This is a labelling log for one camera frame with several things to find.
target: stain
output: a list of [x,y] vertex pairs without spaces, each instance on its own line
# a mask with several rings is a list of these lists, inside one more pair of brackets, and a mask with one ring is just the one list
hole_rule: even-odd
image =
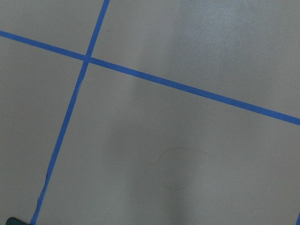
[[203,151],[179,147],[167,149],[157,163],[144,165],[147,175],[157,175],[167,189],[184,189],[192,182],[201,161]]

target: black object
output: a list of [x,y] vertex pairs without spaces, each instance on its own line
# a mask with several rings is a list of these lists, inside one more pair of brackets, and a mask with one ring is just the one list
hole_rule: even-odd
[[16,219],[16,218],[9,218],[6,221],[6,225],[27,225],[26,223],[23,223],[22,221]]

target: blue line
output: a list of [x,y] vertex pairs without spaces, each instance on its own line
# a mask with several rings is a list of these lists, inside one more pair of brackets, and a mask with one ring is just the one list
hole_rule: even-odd
[[300,213],[298,215],[298,219],[297,219],[296,225],[300,225]]
[[92,37],[90,39],[90,44],[89,44],[86,56],[84,57],[82,67],[81,67],[76,85],[74,87],[74,91],[73,91],[69,106],[67,108],[67,112],[66,112],[64,121],[61,125],[60,133],[58,135],[58,138],[57,138],[57,141],[56,141],[56,144],[55,144],[55,147],[54,147],[54,150],[53,150],[50,162],[49,162],[49,166],[48,166],[47,174],[46,174],[46,179],[45,179],[45,184],[44,184],[44,187],[41,191],[41,194],[40,194],[39,198],[37,199],[36,211],[33,214],[33,217],[30,221],[30,225],[35,225],[36,224],[40,209],[42,207],[44,196],[46,194],[46,191],[47,191],[47,188],[48,188],[48,185],[49,185],[49,181],[50,181],[50,178],[51,178],[51,174],[53,172],[55,162],[56,162],[58,153],[60,151],[60,147],[61,147],[62,141],[64,139],[64,136],[65,136],[65,133],[66,133],[66,130],[67,130],[67,127],[68,127],[68,124],[69,124],[69,121],[70,121],[70,118],[71,118],[71,115],[72,115],[72,112],[73,112],[73,109],[74,109],[74,106],[75,106],[75,103],[76,103],[76,99],[77,99],[77,95],[78,95],[81,83],[84,79],[86,70],[88,68],[89,59],[90,59],[90,57],[92,55],[92,52],[93,52],[93,49],[95,47],[95,43],[96,43],[97,37],[99,35],[99,31],[100,31],[100,28],[101,28],[101,25],[102,25],[102,22],[103,22],[103,19],[104,19],[104,16],[105,16],[105,13],[106,13],[106,10],[107,10],[107,7],[108,7],[108,3],[109,3],[109,0],[104,0],[103,5],[101,7],[101,11],[100,11],[99,17],[97,19],[96,26],[94,28],[94,32],[93,32]]
[[73,51],[69,51],[69,50],[66,50],[66,49],[63,49],[63,48],[59,48],[59,47],[56,47],[56,46],[53,46],[53,45],[45,44],[45,43],[42,43],[42,42],[39,42],[39,41],[35,41],[35,40],[29,39],[29,38],[26,38],[26,37],[21,37],[19,35],[11,34],[11,33],[8,33],[8,32],[5,32],[5,31],[2,31],[2,30],[0,30],[0,37],[9,38],[11,40],[15,40],[15,41],[22,42],[22,43],[25,43],[25,44],[28,44],[28,45],[32,45],[32,46],[35,46],[35,47],[38,47],[38,48],[49,50],[51,52],[66,55],[66,56],[69,56],[69,57],[72,57],[72,58],[75,58],[75,59],[78,59],[78,60],[83,60],[84,59],[84,55],[82,55],[82,54],[79,54],[79,53],[76,53],[76,52],[73,52]]
[[134,69],[119,66],[119,65],[116,65],[116,64],[113,64],[113,63],[110,63],[110,62],[106,62],[106,61],[103,61],[103,60],[95,59],[93,57],[90,59],[90,63],[98,65],[98,66],[102,66],[102,67],[105,67],[105,68],[108,68],[108,69],[112,69],[112,70],[115,70],[115,71],[119,71],[121,73],[125,73],[125,74],[131,75],[131,76],[139,77],[139,78],[142,78],[142,79],[147,80],[147,81],[152,81],[152,82],[155,82],[155,83],[159,83],[159,84],[162,84],[164,86],[168,86],[168,87],[171,87],[171,88],[182,90],[182,91],[194,94],[194,95],[209,98],[209,99],[212,99],[212,100],[215,100],[215,101],[218,101],[218,102],[223,102],[223,103],[228,104],[228,105],[233,105],[233,106],[238,107],[238,108],[242,108],[242,109],[246,109],[246,110],[249,110],[249,111],[252,111],[252,112],[255,112],[255,113],[259,113],[259,114],[262,114],[262,115],[270,116],[270,117],[273,117],[273,118],[278,119],[278,120],[283,120],[283,121],[286,121],[286,122],[289,122],[289,123],[300,125],[300,119],[299,118],[289,116],[289,115],[286,115],[286,114],[283,114],[283,113],[280,113],[280,112],[276,112],[276,111],[273,111],[273,110],[270,110],[270,109],[262,108],[262,107],[259,107],[259,106],[256,106],[256,105],[252,105],[252,104],[249,104],[249,103],[246,103],[246,102],[238,101],[238,100],[233,99],[233,98],[225,97],[225,96],[218,95],[218,94],[215,94],[215,93],[212,93],[212,92],[208,92],[208,91],[205,91],[205,90],[194,88],[194,87],[182,84],[182,83],[177,83],[177,82],[174,82],[174,81],[170,81],[170,80],[158,77],[158,76],[153,76],[153,75],[143,73],[143,72],[140,72],[140,71],[137,71],[137,70],[134,70]]

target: gray floor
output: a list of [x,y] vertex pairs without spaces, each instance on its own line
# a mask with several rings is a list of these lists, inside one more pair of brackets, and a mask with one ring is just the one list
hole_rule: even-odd
[[[0,0],[85,54],[102,1]],[[112,0],[93,57],[300,117],[300,2]],[[82,61],[0,37],[0,224],[29,222]],[[299,126],[90,64],[38,225],[295,225]]]

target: blue tape strip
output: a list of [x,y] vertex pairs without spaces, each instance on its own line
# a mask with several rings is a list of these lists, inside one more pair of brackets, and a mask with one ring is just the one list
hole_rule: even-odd
[[300,213],[298,215],[298,219],[297,219],[296,225],[300,225]]
[[73,52],[73,51],[69,51],[69,50],[66,50],[66,49],[63,49],[63,48],[59,48],[59,47],[56,47],[56,46],[53,46],[53,45],[48,45],[48,44],[45,44],[45,43],[42,43],[42,42],[39,42],[39,41],[35,41],[35,40],[29,39],[29,38],[26,38],[26,37],[21,37],[19,35],[11,34],[11,33],[8,33],[8,32],[5,32],[5,31],[2,31],[2,30],[0,30],[0,36],[4,37],[4,38],[9,38],[11,40],[15,40],[15,41],[18,41],[18,42],[22,42],[22,43],[25,43],[25,44],[28,44],[28,45],[32,45],[32,46],[35,46],[35,47],[38,47],[38,48],[42,48],[42,49],[45,49],[45,50],[49,50],[51,52],[66,55],[66,56],[69,56],[69,57],[72,57],[72,58],[75,58],[75,59],[78,59],[78,60],[83,60],[84,59],[84,55],[82,55],[82,54],[79,54],[79,53],[76,53],[76,52]]
[[283,114],[283,113],[280,113],[280,112],[276,112],[276,111],[273,111],[273,110],[270,110],[270,109],[262,108],[262,107],[259,107],[259,106],[256,106],[256,105],[252,105],[252,104],[249,104],[249,103],[246,103],[246,102],[238,101],[238,100],[233,99],[233,98],[218,95],[218,94],[215,94],[215,93],[212,93],[212,92],[208,92],[208,91],[205,91],[205,90],[194,88],[194,87],[182,84],[182,83],[177,83],[177,82],[174,82],[174,81],[170,81],[170,80],[158,77],[158,76],[153,76],[153,75],[150,75],[150,74],[147,74],[147,73],[143,73],[143,72],[140,72],[140,71],[137,71],[137,70],[134,70],[134,69],[119,66],[119,65],[116,65],[116,64],[113,64],[113,63],[110,63],[110,62],[106,62],[106,61],[103,61],[103,60],[95,59],[95,58],[91,58],[90,63],[96,64],[98,66],[102,66],[102,67],[105,67],[105,68],[109,68],[109,69],[112,69],[112,70],[115,70],[115,71],[119,71],[121,73],[125,73],[125,74],[128,74],[128,75],[139,77],[139,78],[142,78],[144,80],[159,83],[159,84],[162,84],[164,86],[168,86],[168,87],[175,88],[175,89],[178,89],[178,90],[182,90],[182,91],[185,91],[185,92],[188,92],[188,93],[192,93],[194,95],[199,95],[201,97],[209,98],[209,99],[212,99],[212,100],[215,100],[215,101],[218,101],[218,102],[223,102],[223,103],[228,104],[228,105],[233,105],[233,106],[238,107],[238,108],[242,108],[242,109],[246,109],[246,110],[249,110],[249,111],[252,111],[252,112],[255,112],[255,113],[259,113],[259,114],[262,114],[262,115],[270,116],[270,117],[273,117],[273,118],[278,119],[278,120],[283,120],[283,121],[286,121],[286,122],[289,122],[289,123],[300,125],[300,119],[299,118],[289,116],[289,115],[286,115],[286,114]]
[[57,138],[57,141],[56,141],[56,144],[55,144],[55,147],[54,147],[54,150],[53,150],[50,162],[49,162],[49,166],[48,166],[47,174],[46,174],[46,179],[45,179],[45,184],[44,184],[44,187],[41,191],[41,194],[40,194],[39,198],[37,199],[37,207],[36,207],[36,210],[33,214],[32,219],[30,221],[30,225],[35,225],[36,224],[40,209],[42,207],[44,196],[46,194],[46,191],[47,191],[47,188],[48,188],[48,185],[49,185],[49,181],[50,181],[50,178],[51,178],[51,174],[53,172],[55,162],[56,162],[58,153],[60,151],[60,147],[61,147],[62,141],[64,139],[64,136],[65,136],[65,133],[66,133],[66,130],[67,130],[72,112],[73,112],[73,108],[74,108],[75,103],[76,103],[76,99],[77,99],[77,95],[78,95],[81,83],[84,79],[86,70],[88,68],[89,59],[90,59],[90,57],[92,55],[92,52],[93,52],[93,49],[95,47],[95,43],[96,43],[97,37],[98,37],[99,32],[100,32],[100,28],[101,28],[101,25],[102,25],[102,22],[103,22],[103,19],[104,19],[104,16],[105,16],[105,13],[106,13],[106,10],[107,10],[107,7],[108,7],[108,3],[109,3],[109,0],[104,0],[103,5],[101,7],[101,11],[100,11],[99,17],[97,19],[96,26],[94,28],[94,32],[92,34],[90,44],[89,44],[88,50],[86,52],[86,56],[84,57],[82,67],[81,67],[76,85],[74,87],[74,91],[73,91],[69,106],[67,108],[67,112],[66,112],[64,121],[61,125],[60,133],[58,135],[58,138]]

